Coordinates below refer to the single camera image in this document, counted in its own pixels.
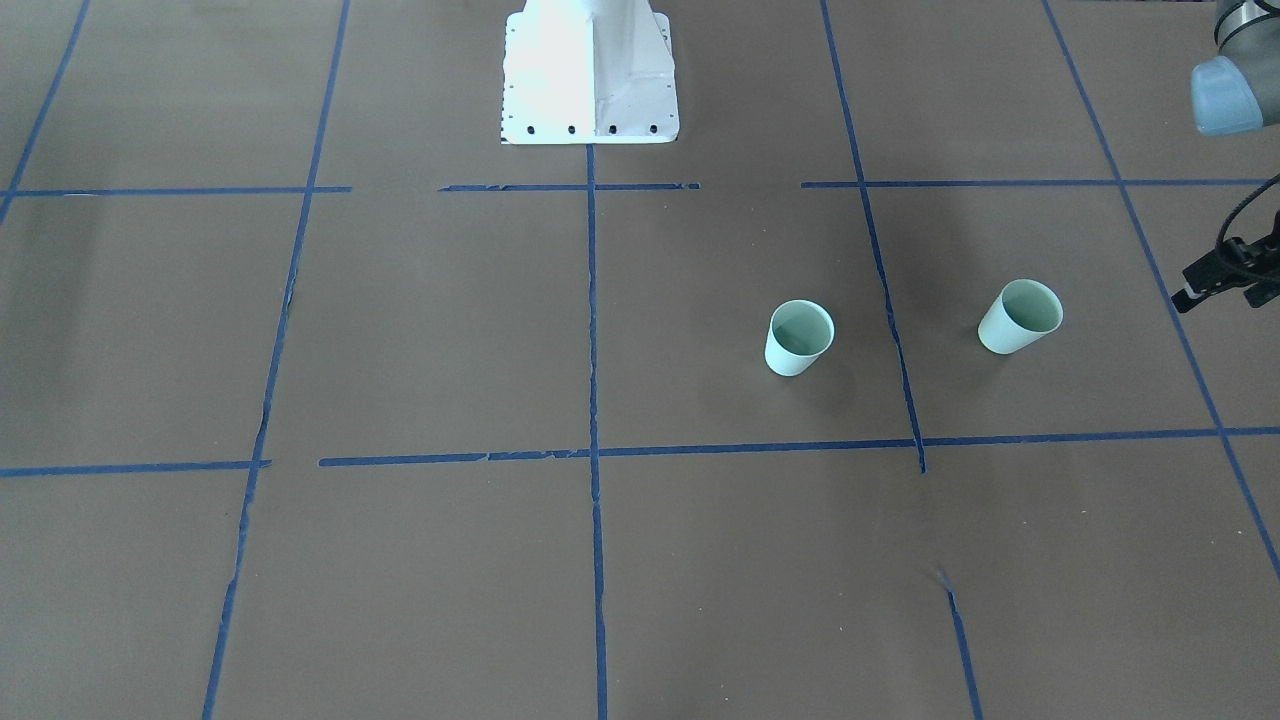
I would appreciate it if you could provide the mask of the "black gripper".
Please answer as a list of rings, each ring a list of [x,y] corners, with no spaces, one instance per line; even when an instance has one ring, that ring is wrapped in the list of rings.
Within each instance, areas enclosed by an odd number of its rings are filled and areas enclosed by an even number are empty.
[[[1243,281],[1243,297],[1253,309],[1277,300],[1279,296],[1279,213],[1275,213],[1271,231],[1251,246]]]

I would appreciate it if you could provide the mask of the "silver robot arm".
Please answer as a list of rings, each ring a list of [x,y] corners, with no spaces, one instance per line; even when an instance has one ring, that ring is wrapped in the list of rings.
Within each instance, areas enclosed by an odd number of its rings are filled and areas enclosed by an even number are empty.
[[[1197,131],[1226,137],[1276,126],[1277,3],[1219,1],[1212,35],[1216,54],[1190,72]],[[1275,187],[1277,177],[1272,176],[1251,191],[1222,220],[1212,249],[1184,270],[1180,313],[1228,290],[1240,290],[1251,307],[1277,297],[1277,227],[1254,241],[1231,233],[1235,219]]]

